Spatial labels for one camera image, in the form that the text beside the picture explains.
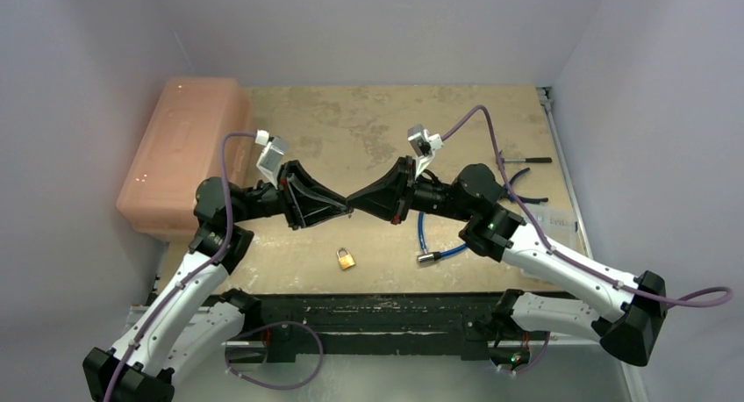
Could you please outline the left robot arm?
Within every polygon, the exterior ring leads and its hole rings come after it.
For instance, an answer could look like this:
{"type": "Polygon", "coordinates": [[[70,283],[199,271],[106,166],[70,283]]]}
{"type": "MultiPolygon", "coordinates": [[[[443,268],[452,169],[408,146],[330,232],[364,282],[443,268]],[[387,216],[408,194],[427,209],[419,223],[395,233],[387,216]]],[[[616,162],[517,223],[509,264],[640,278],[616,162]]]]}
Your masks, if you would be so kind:
{"type": "Polygon", "coordinates": [[[282,215],[297,230],[352,212],[297,161],[279,168],[276,183],[251,188],[211,177],[197,187],[196,201],[197,232],[166,288],[110,348],[93,348],[83,360],[93,400],[170,401],[218,345],[261,331],[261,303],[244,291],[228,291],[197,315],[247,253],[254,234],[241,221],[282,215]]]}

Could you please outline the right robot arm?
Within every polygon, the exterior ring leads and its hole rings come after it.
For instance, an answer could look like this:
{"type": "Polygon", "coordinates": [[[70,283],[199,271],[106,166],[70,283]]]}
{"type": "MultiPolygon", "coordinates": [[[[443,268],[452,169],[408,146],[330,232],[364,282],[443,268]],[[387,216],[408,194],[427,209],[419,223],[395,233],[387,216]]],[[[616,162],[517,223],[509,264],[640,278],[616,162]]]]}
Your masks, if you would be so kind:
{"type": "Polygon", "coordinates": [[[499,335],[569,334],[599,343],[624,363],[648,365],[668,311],[660,300],[666,294],[661,276],[609,268],[549,239],[499,203],[504,186],[484,164],[469,164],[450,184],[414,175],[412,158],[401,157],[382,178],[350,195],[348,203],[393,225],[404,221],[409,210],[460,220],[465,226],[458,235],[470,251],[570,294],[561,300],[509,292],[492,315],[499,335]]]}

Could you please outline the brass padlock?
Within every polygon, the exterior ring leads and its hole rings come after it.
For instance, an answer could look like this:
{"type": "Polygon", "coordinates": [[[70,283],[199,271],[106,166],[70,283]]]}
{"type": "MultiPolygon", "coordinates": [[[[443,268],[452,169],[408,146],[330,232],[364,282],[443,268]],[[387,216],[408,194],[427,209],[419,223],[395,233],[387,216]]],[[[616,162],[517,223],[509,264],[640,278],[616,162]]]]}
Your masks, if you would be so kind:
{"type": "Polygon", "coordinates": [[[353,255],[347,248],[338,248],[336,251],[337,260],[342,270],[351,269],[356,265],[353,255]]]}

